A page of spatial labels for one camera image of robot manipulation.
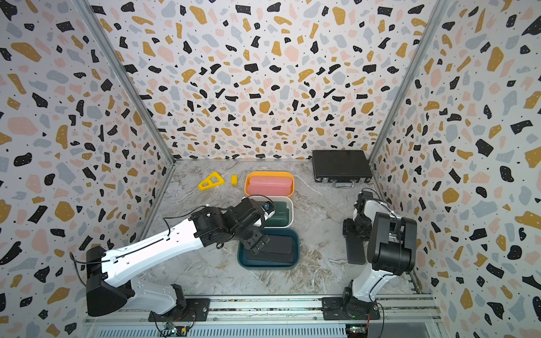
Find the green pencil case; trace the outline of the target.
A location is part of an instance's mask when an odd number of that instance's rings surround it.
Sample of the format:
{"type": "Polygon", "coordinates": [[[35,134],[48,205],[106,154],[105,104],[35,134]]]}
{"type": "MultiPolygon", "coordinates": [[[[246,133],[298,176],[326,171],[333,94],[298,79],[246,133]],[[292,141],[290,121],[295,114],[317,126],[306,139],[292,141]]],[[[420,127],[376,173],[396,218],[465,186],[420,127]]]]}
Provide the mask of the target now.
{"type": "Polygon", "coordinates": [[[267,227],[284,228],[290,223],[290,211],[284,201],[274,202],[274,214],[266,221],[267,227]]]}

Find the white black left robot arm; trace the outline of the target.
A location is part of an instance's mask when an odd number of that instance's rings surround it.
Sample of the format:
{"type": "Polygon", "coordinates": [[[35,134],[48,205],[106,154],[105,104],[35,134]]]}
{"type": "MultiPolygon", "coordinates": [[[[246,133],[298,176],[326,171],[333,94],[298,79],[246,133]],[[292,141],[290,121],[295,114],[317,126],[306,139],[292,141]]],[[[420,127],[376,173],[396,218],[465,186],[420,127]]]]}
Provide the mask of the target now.
{"type": "Polygon", "coordinates": [[[89,249],[82,263],[88,315],[100,317],[122,308],[161,316],[182,313],[187,301],[180,285],[147,283],[138,276],[181,254],[207,246],[220,249],[232,240],[259,253],[270,241],[263,229],[274,212],[271,199],[257,202],[245,197],[228,208],[203,205],[182,216],[177,225],[137,243],[120,249],[89,249]]]}

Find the pink pencil case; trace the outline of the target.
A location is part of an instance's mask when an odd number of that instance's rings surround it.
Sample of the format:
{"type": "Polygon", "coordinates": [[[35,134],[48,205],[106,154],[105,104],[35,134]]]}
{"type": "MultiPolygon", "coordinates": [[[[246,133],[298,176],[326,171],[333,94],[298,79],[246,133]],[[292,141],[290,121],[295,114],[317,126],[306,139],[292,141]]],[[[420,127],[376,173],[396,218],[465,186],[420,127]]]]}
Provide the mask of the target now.
{"type": "Polygon", "coordinates": [[[292,194],[293,180],[291,177],[253,176],[246,186],[248,195],[283,196],[292,194]]]}

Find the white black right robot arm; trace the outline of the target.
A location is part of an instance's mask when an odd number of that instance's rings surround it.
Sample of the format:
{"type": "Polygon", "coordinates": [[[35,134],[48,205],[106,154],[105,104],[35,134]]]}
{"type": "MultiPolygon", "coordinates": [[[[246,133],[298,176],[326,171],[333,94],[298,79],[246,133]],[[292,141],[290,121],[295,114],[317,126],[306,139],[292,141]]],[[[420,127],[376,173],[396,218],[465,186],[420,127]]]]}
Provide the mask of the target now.
{"type": "Polygon", "coordinates": [[[342,224],[347,262],[365,265],[345,287],[342,311],[352,319],[376,319],[376,295],[391,280],[409,273],[416,262],[417,222],[394,212],[375,190],[364,188],[354,212],[342,224]]]}

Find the dark grey pencil case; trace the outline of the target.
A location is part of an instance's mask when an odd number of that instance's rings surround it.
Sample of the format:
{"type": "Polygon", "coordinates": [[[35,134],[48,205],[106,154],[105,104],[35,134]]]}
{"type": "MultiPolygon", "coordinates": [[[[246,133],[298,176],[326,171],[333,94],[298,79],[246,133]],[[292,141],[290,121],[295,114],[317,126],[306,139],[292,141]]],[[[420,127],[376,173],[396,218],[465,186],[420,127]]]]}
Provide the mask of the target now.
{"type": "MultiPolygon", "coordinates": [[[[280,235],[270,235],[269,236],[270,241],[261,248],[259,252],[277,252],[277,253],[294,253],[294,238],[290,236],[280,236],[280,235]]],[[[253,253],[250,250],[244,250],[243,254],[245,255],[246,259],[254,260],[252,259],[253,255],[257,255],[253,253]]]]}
{"type": "Polygon", "coordinates": [[[365,241],[362,238],[357,238],[356,236],[347,236],[345,238],[345,241],[347,250],[347,262],[352,265],[365,265],[365,241]]]}
{"type": "Polygon", "coordinates": [[[295,260],[293,253],[277,253],[277,252],[259,252],[257,255],[253,255],[252,259],[255,261],[271,262],[271,263],[283,263],[292,264],[295,260]]]}

